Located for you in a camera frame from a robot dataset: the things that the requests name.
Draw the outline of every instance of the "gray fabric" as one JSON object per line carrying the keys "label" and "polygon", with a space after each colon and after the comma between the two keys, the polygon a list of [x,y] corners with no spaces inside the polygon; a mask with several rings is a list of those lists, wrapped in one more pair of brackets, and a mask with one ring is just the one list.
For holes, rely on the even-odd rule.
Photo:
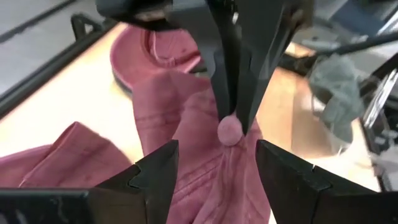
{"label": "gray fabric", "polygon": [[364,112],[352,62],[339,55],[322,58],[310,73],[309,84],[314,96],[326,105],[321,121],[336,137],[351,143],[351,122]]}

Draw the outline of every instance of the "table surface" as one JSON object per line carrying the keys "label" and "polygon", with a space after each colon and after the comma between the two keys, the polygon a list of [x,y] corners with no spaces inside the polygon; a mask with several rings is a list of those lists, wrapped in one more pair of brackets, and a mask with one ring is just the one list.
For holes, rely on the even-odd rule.
{"label": "table surface", "polygon": [[[131,161],[142,157],[131,99],[115,83],[109,62],[111,44],[125,28],[116,26],[0,120],[0,157],[50,144],[74,121],[110,139]],[[288,52],[309,54],[296,45]],[[257,113],[264,139],[379,191],[359,122],[353,122],[351,147],[341,156],[330,154],[325,132],[310,116],[310,97],[306,79],[278,68]]]}

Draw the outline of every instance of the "pink fabric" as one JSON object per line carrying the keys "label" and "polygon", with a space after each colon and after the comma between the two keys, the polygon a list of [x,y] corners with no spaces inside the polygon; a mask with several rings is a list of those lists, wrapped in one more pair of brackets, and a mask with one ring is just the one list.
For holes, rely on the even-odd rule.
{"label": "pink fabric", "polygon": [[0,187],[92,187],[130,165],[113,143],[73,123],[50,146],[0,158]]}
{"label": "pink fabric", "polygon": [[130,90],[167,70],[189,72],[199,61],[197,45],[184,30],[150,32],[129,26],[111,49],[113,72]]}
{"label": "pink fabric", "polygon": [[254,157],[262,138],[256,122],[236,145],[222,145],[209,81],[178,72],[140,82],[133,103],[144,155],[171,139],[180,143],[167,223],[268,223],[271,210]]}

